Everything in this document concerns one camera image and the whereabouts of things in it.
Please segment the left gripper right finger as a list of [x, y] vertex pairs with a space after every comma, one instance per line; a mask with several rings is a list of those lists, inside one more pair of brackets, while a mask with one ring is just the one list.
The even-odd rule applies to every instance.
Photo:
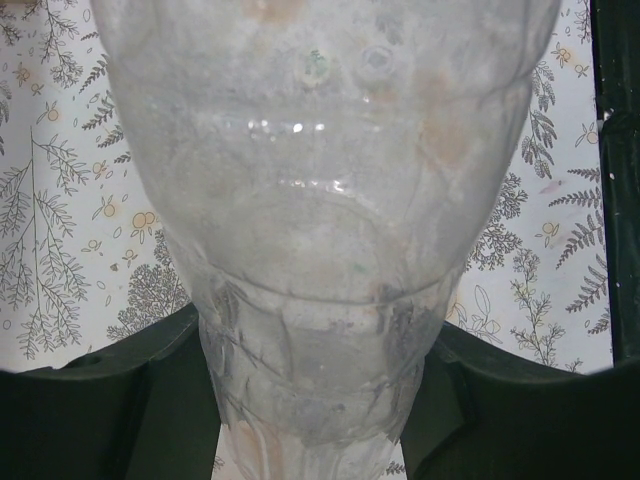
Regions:
[[445, 324], [401, 446], [410, 479], [636, 479], [639, 361], [580, 375]]

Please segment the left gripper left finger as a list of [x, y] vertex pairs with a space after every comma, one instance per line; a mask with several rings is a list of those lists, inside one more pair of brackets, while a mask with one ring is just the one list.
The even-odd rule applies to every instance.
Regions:
[[1, 373], [4, 479], [209, 479], [220, 426], [193, 305], [62, 368]]

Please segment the clear plastic bottle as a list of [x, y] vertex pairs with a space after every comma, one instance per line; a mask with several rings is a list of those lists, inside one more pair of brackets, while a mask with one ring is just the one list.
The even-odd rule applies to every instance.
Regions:
[[239, 471], [378, 478], [559, 3], [91, 8]]

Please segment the floral patterned table mat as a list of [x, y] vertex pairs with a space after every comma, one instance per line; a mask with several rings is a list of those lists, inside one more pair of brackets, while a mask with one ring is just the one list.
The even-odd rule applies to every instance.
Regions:
[[[1, 9], [1, 355], [18, 355], [19, 373], [195, 307], [125, 139], [93, 2]], [[556, 2], [518, 145], [441, 330], [590, 375], [613, 363], [608, 325], [577, 316], [609, 287], [596, 148], [569, 147], [596, 126], [591, 11]]]

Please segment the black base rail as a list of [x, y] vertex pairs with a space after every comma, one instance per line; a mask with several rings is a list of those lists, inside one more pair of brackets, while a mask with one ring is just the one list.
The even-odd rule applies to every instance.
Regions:
[[639, 358], [639, 3], [593, 1], [613, 362]]

